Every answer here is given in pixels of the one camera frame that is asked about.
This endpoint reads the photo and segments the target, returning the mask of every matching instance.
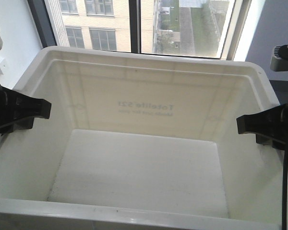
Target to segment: white plastic bin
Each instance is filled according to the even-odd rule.
[[[236,125],[278,105],[260,67],[49,47],[14,89],[52,110],[0,143],[5,224],[279,228],[281,153]]]

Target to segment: sidewalk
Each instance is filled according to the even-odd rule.
[[[180,18],[180,53],[182,55],[194,55],[195,44],[192,27],[192,16],[190,7],[179,8]]]

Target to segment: building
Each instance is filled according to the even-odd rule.
[[[61,46],[130,52],[128,0],[48,0]],[[153,51],[154,0],[141,2],[142,52]]]

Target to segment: white wall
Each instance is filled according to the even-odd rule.
[[[0,83],[12,88],[42,49],[26,0],[0,0],[0,36],[0,58],[6,60]]]
[[[270,70],[273,48],[285,44],[288,44],[288,0],[266,0],[246,61],[261,66],[270,80],[288,81],[288,71]]]

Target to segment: bin floor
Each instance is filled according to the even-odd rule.
[[[211,141],[74,130],[48,200],[228,218]]]

